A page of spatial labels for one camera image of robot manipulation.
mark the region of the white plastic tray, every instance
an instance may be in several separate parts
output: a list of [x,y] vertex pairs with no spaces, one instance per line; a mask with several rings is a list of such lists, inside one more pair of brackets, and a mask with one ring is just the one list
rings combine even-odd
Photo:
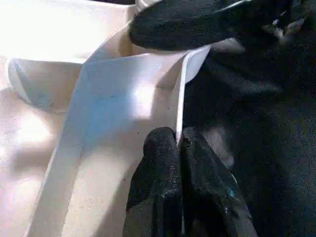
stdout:
[[184,85],[209,46],[187,55],[141,54],[128,41],[127,27],[82,68],[28,237],[120,237],[145,137],[161,126],[181,136]]

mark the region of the black glove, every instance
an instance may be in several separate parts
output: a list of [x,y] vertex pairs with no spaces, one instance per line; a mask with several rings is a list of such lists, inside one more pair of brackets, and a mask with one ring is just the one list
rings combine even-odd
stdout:
[[183,132],[180,155],[170,128],[152,131],[131,181],[124,237],[256,237],[232,174],[203,137]]

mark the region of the white plastic part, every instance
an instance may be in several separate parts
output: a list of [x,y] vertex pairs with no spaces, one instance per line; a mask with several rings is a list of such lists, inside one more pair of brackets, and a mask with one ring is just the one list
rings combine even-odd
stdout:
[[12,88],[42,110],[65,112],[82,63],[134,12],[87,0],[1,0],[0,56],[14,58]]
[[44,111],[65,112],[82,64],[26,59],[7,61],[12,88],[25,102]]
[[134,12],[134,5],[89,0],[1,0],[0,55],[83,63]]
[[65,116],[24,103],[6,80],[5,62],[0,57],[0,237],[21,237]]
[[127,28],[83,65],[27,237],[120,237],[147,134],[169,126],[179,141],[184,86],[210,48],[144,53]]

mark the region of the gloved finger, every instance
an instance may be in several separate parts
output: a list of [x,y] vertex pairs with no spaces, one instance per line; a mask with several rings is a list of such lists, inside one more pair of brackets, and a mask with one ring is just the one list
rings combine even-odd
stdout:
[[181,168],[186,233],[198,220],[209,236],[257,236],[233,175],[192,128],[183,131]]
[[174,132],[154,129],[130,185],[124,237],[179,236],[182,228],[180,160]]
[[289,1],[162,0],[135,17],[129,35],[145,48],[197,48],[272,23]]

